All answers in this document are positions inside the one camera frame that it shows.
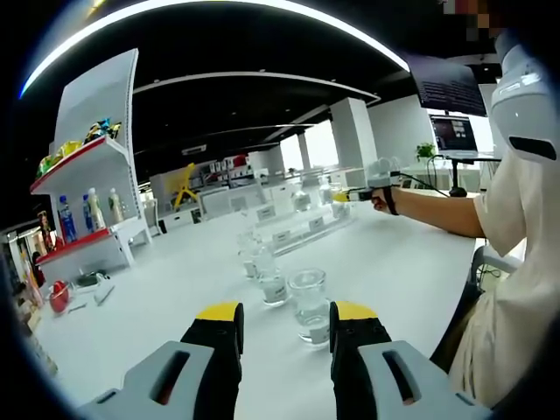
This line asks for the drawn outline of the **person's right hand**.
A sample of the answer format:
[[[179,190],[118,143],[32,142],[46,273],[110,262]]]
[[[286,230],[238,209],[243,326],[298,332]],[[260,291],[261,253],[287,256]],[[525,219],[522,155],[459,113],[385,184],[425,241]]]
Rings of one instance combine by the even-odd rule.
[[[396,198],[398,189],[395,186],[374,189],[371,202],[376,211],[387,214],[398,215],[396,208]]]

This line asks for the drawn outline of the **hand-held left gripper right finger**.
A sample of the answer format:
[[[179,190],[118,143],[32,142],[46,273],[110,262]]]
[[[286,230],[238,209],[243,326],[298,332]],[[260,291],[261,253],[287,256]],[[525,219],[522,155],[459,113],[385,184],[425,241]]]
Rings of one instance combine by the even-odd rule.
[[[338,419],[488,419],[410,343],[393,341],[368,307],[330,303],[331,379]]]

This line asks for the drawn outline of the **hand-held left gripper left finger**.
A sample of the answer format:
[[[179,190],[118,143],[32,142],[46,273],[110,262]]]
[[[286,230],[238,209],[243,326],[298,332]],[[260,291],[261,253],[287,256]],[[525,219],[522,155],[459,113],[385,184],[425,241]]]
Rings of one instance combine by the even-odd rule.
[[[84,419],[232,419],[242,380],[243,305],[214,304],[181,340],[129,369],[122,387],[80,407]]]

